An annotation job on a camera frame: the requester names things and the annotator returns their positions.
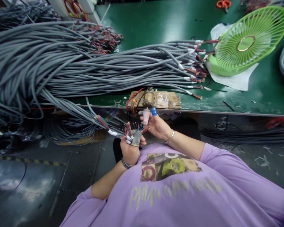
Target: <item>graphic print on shirt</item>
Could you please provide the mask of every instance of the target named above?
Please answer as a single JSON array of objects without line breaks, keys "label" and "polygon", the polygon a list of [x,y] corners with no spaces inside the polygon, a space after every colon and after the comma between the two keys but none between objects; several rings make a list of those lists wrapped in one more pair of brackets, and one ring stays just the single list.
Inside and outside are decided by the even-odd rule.
[{"label": "graphic print on shirt", "polygon": [[182,154],[148,154],[142,163],[141,182],[160,181],[184,172],[200,172],[197,162]]}]

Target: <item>red wire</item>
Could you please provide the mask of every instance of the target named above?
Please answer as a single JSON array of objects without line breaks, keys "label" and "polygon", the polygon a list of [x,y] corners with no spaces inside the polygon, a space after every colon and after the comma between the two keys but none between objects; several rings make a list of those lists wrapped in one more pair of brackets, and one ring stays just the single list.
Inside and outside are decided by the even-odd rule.
[{"label": "red wire", "polygon": [[145,89],[145,88],[141,88],[139,91],[137,91],[135,94],[133,94],[130,98],[129,98],[129,100],[127,101],[127,103],[126,103],[126,109],[127,109],[127,111],[129,111],[129,109],[128,109],[128,104],[129,104],[129,101],[131,101],[138,93],[140,93],[143,89]]}]

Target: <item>fan grille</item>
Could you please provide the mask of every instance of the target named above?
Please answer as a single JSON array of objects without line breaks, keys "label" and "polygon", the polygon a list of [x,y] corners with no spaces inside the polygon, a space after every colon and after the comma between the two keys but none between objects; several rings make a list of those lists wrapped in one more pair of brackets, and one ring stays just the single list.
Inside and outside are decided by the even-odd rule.
[{"label": "fan grille", "polygon": [[268,55],[284,35],[284,8],[255,10],[222,35],[217,62],[228,68],[252,65]]}]

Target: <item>wristwatch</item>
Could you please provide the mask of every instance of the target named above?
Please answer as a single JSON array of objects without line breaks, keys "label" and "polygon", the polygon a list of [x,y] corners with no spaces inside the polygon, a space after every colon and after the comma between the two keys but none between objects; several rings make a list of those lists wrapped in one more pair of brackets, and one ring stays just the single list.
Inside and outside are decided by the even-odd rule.
[{"label": "wristwatch", "polygon": [[123,166],[124,166],[126,169],[129,169],[129,168],[130,168],[130,165],[127,164],[127,163],[124,161],[123,158],[121,159],[121,161],[122,161]]}]

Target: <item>floor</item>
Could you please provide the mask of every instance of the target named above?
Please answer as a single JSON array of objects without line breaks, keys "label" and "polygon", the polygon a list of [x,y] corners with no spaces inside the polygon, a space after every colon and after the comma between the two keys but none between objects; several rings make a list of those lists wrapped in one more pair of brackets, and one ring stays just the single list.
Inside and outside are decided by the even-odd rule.
[{"label": "floor", "polygon": [[[200,115],[199,125],[213,128],[221,117],[225,116]],[[242,129],[256,125],[243,116],[229,116],[228,122]],[[150,134],[145,136],[148,143],[157,141]],[[114,167],[113,140],[107,135],[100,143],[85,146],[49,143],[47,148],[40,148],[37,142],[14,155],[23,161],[0,160],[0,227],[59,226],[76,196]],[[202,140],[235,153],[255,172],[284,188],[284,147],[234,146],[206,137]],[[260,166],[255,161],[264,155],[269,166]],[[24,158],[43,160],[45,164],[26,163]],[[46,165],[52,163],[46,160],[62,166]]]}]

